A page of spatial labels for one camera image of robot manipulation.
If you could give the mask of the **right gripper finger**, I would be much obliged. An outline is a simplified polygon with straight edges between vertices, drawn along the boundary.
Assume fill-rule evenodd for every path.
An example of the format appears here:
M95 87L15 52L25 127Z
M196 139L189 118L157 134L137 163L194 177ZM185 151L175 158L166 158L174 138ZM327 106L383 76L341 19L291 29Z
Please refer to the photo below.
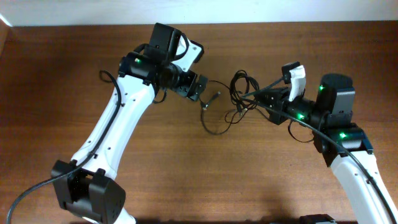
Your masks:
M263 88L263 89L260 89L260 90L256 90L256 91L253 91L253 92L246 93L246 94L242 95L241 98L247 98L249 96L258 95L258 94L264 93L264 92L266 92L268 90L269 90L268 88Z
M257 100L250 100L247 98L241 98L242 103L247 107L247 108L255 108L255 107L264 107L264 105Z

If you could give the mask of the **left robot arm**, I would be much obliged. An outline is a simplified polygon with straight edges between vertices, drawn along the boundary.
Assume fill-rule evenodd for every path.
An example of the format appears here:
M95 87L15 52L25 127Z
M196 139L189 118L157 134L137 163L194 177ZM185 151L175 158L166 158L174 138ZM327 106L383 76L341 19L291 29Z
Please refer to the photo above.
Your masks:
M68 162L51 171L61 209L91 223L135 223L124 204L126 191L116 182L124 150L160 89L198 100L206 78L190 71L202 50L194 47L170 60L130 52L119 64L113 95L86 143Z

